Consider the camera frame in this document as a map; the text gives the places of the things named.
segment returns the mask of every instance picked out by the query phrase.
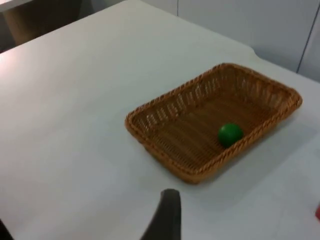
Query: basket bottom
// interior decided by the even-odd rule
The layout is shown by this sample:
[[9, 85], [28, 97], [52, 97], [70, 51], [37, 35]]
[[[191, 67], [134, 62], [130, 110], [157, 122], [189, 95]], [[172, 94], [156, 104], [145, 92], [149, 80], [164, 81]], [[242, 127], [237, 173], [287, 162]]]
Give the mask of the basket bottom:
[[246, 136], [275, 113], [257, 103], [221, 95], [169, 121], [150, 138], [176, 164], [193, 172], [225, 150], [218, 142], [224, 124], [239, 125]]

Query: woven basket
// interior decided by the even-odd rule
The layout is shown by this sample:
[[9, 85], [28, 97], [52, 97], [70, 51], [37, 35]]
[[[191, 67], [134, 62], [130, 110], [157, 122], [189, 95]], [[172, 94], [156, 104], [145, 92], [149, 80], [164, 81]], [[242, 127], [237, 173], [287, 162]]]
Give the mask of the woven basket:
[[[302, 104], [292, 88], [246, 67], [223, 63], [129, 113], [125, 126], [161, 164], [187, 183], [212, 176]], [[244, 137], [218, 142], [224, 124]]]

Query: white table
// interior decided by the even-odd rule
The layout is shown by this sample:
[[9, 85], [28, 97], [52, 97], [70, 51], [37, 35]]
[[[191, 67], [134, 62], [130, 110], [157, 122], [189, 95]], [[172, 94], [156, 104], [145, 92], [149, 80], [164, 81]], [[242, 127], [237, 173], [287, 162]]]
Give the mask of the white table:
[[31, 1], [32, 0], [0, 0], [0, 13]]
[[[187, 185], [124, 119], [221, 62], [292, 86], [304, 103], [214, 181]], [[122, 2], [0, 55], [0, 218], [16, 240], [138, 240], [160, 191], [175, 188], [183, 240], [318, 240], [319, 103], [318, 83], [251, 48]]]

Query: green ball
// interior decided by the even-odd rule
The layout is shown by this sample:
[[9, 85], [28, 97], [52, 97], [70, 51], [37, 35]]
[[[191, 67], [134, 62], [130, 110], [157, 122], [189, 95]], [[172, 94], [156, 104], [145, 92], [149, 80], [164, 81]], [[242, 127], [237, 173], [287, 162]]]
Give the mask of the green ball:
[[218, 132], [219, 142], [225, 148], [229, 148], [237, 141], [242, 139], [243, 136], [244, 132], [242, 129], [234, 123], [227, 123], [223, 125]]

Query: basket rim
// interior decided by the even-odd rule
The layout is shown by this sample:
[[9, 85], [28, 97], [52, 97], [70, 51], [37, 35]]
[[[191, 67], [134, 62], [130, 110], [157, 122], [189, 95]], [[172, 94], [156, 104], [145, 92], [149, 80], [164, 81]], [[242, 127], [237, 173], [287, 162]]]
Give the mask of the basket rim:
[[[286, 100], [286, 105], [283, 106], [281, 109], [277, 111], [273, 116], [266, 119], [262, 124], [257, 126], [254, 130], [252, 130], [248, 135], [246, 135], [244, 138], [236, 142], [231, 147], [225, 149], [222, 151], [219, 155], [211, 158], [206, 164], [201, 166], [198, 169], [191, 170], [188, 168], [183, 167], [179, 163], [172, 160], [163, 150], [161, 150], [159, 147], [154, 145], [152, 141], [145, 136], [140, 129], [138, 129], [133, 124], [133, 118], [137, 114], [147, 110], [149, 107], [154, 106], [158, 103], [164, 102], [167, 98], [170, 98], [172, 96], [176, 96], [182, 91], [184, 91], [186, 88], [190, 87], [191, 85], [194, 85], [198, 82], [200, 82], [203, 78], [210, 75], [212, 72], [220, 69], [220, 68], [234, 68], [240, 71], [245, 72], [246, 74], [249, 74], [255, 78], [259, 78], [261, 81], [267, 82], [270, 85], [273, 85], [277, 88], [281, 88], [282, 90], [289, 93], [289, 97]], [[139, 140], [139, 142], [147, 148], [149, 151], [152, 152], [152, 154], [157, 155], [157, 157], [160, 158], [158, 161], [165, 164], [167, 168], [175, 167], [176, 171], [182, 172], [185, 177], [189, 178], [201, 178], [204, 179], [211, 175], [212, 170], [216, 165], [223, 164], [225, 160], [234, 157], [236, 154], [240, 153], [241, 150], [244, 150], [246, 147], [250, 145], [250, 143], [254, 142], [257, 139], [257, 136], [260, 136], [261, 133], [263, 133], [265, 130], [268, 130], [270, 127], [276, 125], [281, 120], [288, 117], [292, 112], [294, 112], [297, 108], [301, 106], [303, 102], [302, 97], [300, 94], [293, 88], [290, 88], [288, 86], [285, 86], [284, 84], [277, 82], [259, 72], [256, 72], [250, 68], [235, 64], [235, 63], [221, 63], [219, 65], [214, 66], [213, 68], [209, 69], [208, 71], [200, 74], [199, 76], [193, 78], [192, 80], [182, 84], [181, 86], [178, 86], [177, 88], [137, 107], [135, 110], [130, 112], [126, 118], [125, 118], [125, 126], [128, 129], [128, 131]]]

